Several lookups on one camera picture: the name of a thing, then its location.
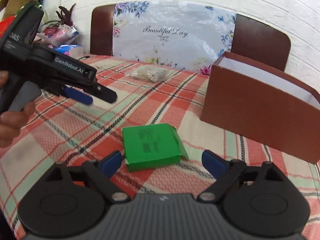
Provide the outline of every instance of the pink flower print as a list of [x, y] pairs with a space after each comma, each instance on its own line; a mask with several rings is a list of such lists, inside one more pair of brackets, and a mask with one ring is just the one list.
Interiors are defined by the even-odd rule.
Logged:
[[200, 68], [200, 73], [204, 75], [210, 76], [210, 72], [211, 72], [211, 65], [208, 67]]
[[118, 38], [120, 36], [120, 29], [118, 27], [113, 27], [112, 33], [114, 37]]

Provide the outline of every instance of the blue gripper pad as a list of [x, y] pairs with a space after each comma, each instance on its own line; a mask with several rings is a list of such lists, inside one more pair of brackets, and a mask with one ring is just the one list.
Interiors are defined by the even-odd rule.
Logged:
[[121, 163], [121, 152], [115, 151], [111, 153], [107, 158], [100, 161], [98, 168], [107, 178], [110, 179], [120, 168]]
[[215, 179], [218, 179], [227, 171], [227, 163], [227, 161], [223, 160], [212, 151], [205, 150], [202, 153], [202, 165]]
[[83, 103], [87, 106], [92, 105], [93, 98], [85, 93], [82, 93], [74, 88], [65, 87], [63, 92], [67, 98], [72, 98], [80, 103]]

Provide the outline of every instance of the qr code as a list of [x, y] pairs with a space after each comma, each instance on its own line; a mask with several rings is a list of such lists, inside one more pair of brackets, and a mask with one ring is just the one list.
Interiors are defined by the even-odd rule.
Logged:
[[156, 152], [159, 152], [158, 142], [153, 142], [153, 148]]
[[151, 153], [151, 148], [150, 148], [150, 145], [148, 143], [143, 143], [142, 146], [143, 146], [143, 151], [145, 153]]

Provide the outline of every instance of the red object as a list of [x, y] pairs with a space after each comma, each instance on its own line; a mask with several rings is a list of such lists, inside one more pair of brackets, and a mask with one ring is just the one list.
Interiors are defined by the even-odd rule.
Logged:
[[14, 19], [15, 19], [15, 16], [11, 16], [5, 19], [4, 21], [0, 22], [0, 37], [6, 31], [8, 26], [13, 22]]
[[57, 31], [58, 31], [58, 27], [47, 27], [44, 30], [44, 35], [51, 37], [52, 35], [54, 35]]

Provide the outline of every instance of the brown chair back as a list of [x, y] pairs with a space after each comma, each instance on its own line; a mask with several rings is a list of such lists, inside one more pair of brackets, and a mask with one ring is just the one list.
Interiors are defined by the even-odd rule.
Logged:
[[237, 14], [231, 52], [284, 71], [290, 48], [291, 42], [285, 33]]
[[[92, 12], [90, 53], [112, 55], [113, 12], [115, 4]], [[284, 71], [291, 42], [289, 37], [269, 25], [237, 14], [231, 52]]]

